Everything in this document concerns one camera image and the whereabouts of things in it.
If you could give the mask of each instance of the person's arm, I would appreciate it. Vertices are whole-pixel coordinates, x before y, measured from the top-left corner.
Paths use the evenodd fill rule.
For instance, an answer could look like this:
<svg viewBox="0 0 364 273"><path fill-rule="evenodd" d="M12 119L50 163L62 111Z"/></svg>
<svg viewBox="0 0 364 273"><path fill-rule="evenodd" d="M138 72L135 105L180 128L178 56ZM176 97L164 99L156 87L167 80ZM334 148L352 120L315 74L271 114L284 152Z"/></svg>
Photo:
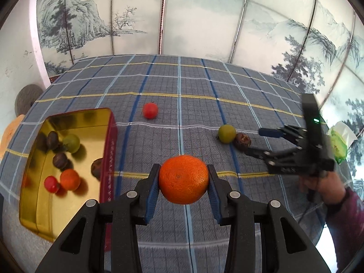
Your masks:
<svg viewBox="0 0 364 273"><path fill-rule="evenodd" d="M327 177L320 180L300 177L300 186L318 191L327 205L326 223L341 272L364 242L364 204L350 188L345 189L335 172L328 172Z"/></svg>

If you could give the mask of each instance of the metal tray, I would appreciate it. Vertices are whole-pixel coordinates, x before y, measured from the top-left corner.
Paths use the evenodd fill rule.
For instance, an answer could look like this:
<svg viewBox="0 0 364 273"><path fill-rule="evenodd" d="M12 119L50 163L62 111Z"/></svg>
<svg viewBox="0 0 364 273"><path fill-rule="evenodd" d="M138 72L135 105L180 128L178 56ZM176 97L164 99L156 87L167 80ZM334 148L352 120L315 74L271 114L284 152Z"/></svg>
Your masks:
<svg viewBox="0 0 364 273"><path fill-rule="evenodd" d="M67 134L80 138L81 147L66 153L81 177L80 187L72 191L49 193L44 187L47 176L59 180L61 171L52 164L55 155L47 151L50 131L62 140ZM113 178L117 127L108 108L74 111L48 117L41 126L27 160L21 186L19 219L21 224L49 241L54 241L88 199L99 202L113 199ZM91 174L91 164L103 157L100 182Z"/></svg>

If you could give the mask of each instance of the white wall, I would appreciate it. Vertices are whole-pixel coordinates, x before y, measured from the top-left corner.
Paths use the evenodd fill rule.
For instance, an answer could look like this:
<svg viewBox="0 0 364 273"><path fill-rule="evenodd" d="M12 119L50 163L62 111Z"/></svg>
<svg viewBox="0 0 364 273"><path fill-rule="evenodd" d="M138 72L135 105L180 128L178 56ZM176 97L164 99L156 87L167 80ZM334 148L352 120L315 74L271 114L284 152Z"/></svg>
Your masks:
<svg viewBox="0 0 364 273"><path fill-rule="evenodd" d="M0 47L1 137L16 117L15 98L19 91L29 84L43 89L50 85L36 30L36 0L19 0L15 5L0 30Z"/></svg>

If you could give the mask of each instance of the yellow stripe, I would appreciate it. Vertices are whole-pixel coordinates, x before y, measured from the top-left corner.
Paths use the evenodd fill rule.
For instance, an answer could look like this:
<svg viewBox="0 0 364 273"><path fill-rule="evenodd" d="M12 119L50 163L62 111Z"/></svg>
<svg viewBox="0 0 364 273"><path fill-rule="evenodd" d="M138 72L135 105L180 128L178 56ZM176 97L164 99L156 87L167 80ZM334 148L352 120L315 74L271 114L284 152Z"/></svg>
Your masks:
<svg viewBox="0 0 364 273"><path fill-rule="evenodd" d="M74 96L60 96L60 97L56 97L53 99L43 99L43 100L36 100L36 103L45 103L48 101L55 101L55 100L59 100L59 99L73 99L76 97L93 97L93 96L121 96L121 95L146 95L146 96L166 96L166 97L178 97L177 94L157 94L157 93L152 93L152 92L142 92L142 93L137 93L137 92L117 92L117 93L113 93L113 94L86 94L86 95L74 95ZM185 97L185 98L193 98L193 99L209 99L209 100L216 100L215 97L212 96L200 96L200 95L181 95L181 97ZM237 104L237 105L242 105L242 106L249 106L248 103L243 103L240 101L234 101L234 100L227 100L227 99L218 99L219 101L223 101L225 103L231 103L231 104ZM280 112L280 113L285 113L291 116L296 116L296 117L303 117L302 115L298 115L298 114L293 114L291 112L286 112L280 109L273 109L273 108L269 108L267 106L261 106L261 105L255 105L255 104L250 104L250 106L254 107L254 108L260 108L260 109L264 109L264 110L269 110L269 111L276 111L276 112Z"/></svg>
<svg viewBox="0 0 364 273"><path fill-rule="evenodd" d="M9 153L11 153L13 155L20 156L20 157L24 157L24 158L28 158L29 157L29 154L22 154L20 152L14 151L12 149L6 149L5 152L9 152Z"/></svg>
<svg viewBox="0 0 364 273"><path fill-rule="evenodd" d="M218 171L217 175L219 177L237 177L238 175L234 171ZM114 172L114 176L119 176L119 171ZM135 179L145 179L149 176L147 173L140 172L122 172L122 177L135 178ZM255 177L269 177L273 176L273 174L269 174L267 172L252 172L252 173L243 173L239 174L239 177L243 178L255 178Z"/></svg>
<svg viewBox="0 0 364 273"><path fill-rule="evenodd" d="M237 177L238 175L234 171L219 171L217 173L219 177ZM268 172L252 172L252 173L239 173L239 177L243 178L257 178L257 177L270 177L274 174Z"/></svg>
<svg viewBox="0 0 364 273"><path fill-rule="evenodd" d="M150 64L150 65L172 65L172 66L178 66L177 63L149 63L147 61L144 61L142 63L129 63L128 65L141 65L141 64L144 64L144 63L147 63L147 64ZM81 71L81 70L84 70L84 69L90 69L90 68L101 68L103 66L118 66L118 65L126 65L126 63L113 63L113 64L110 64L110 65L92 65L92 66L88 66L86 68L82 68L82 69L74 69L74 70L69 70L69 71L65 71L65 73L68 73L68 72L75 72L75 71ZM204 66L202 65L181 65L181 66L188 66L188 67L192 67L192 68L205 68ZM224 72L224 73L228 73L228 71L224 71L224 70L220 70L220 69L215 69L215 68L209 68L209 67L206 67L207 69L210 69L210 70L214 70L214 71L219 71L219 72ZM267 81L264 81L264 80L261 80L261 79L257 79L257 78L254 78L254 77L250 77L250 76L247 76L247 75L243 75L243 74L238 74L238 73L233 73L231 72L231 74L234 74L234 75L239 75L239 76L243 76L243 77L246 77L246 78L251 78L251 79L254 79L254 80L257 80L257 81L261 81L261 82L264 82L264 83L268 83L270 85L274 85L274 86L277 86L277 87L280 87L280 88L283 88L284 90L287 90L287 91L290 91L290 92L293 92L295 93L296 95L301 95L301 94L298 94L296 93L295 91L289 89L289 88L285 88L285 87L282 87L280 85L277 85L277 84L273 84L273 83L270 83L270 82L267 82Z"/></svg>
<svg viewBox="0 0 364 273"><path fill-rule="evenodd" d="M271 177L274 174L269 174L268 172L257 172L257 173L250 173L250 174L239 174L241 178L257 178L257 177Z"/></svg>

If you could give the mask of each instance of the screw head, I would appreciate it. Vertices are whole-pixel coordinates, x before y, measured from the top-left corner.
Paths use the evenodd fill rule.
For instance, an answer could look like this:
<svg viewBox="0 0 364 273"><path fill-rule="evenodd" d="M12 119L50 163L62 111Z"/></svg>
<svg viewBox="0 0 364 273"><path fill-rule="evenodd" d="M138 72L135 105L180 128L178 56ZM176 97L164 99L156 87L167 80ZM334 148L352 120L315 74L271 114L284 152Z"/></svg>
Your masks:
<svg viewBox="0 0 364 273"><path fill-rule="evenodd" d="M273 207L280 207L281 206L281 202L279 202L278 200L272 200L270 202L270 204L273 206Z"/></svg>
<svg viewBox="0 0 364 273"><path fill-rule="evenodd" d="M135 191L129 191L128 193L126 193L126 196L128 198L135 198L137 195L138 195L138 193Z"/></svg>
<svg viewBox="0 0 364 273"><path fill-rule="evenodd" d="M94 200L94 199L89 199L89 200L86 201L86 206L87 207L93 207L95 205L96 205L96 200Z"/></svg>
<svg viewBox="0 0 364 273"><path fill-rule="evenodd" d="M230 192L230 197L232 197L232 198L239 198L240 197L240 193L238 191L231 191Z"/></svg>

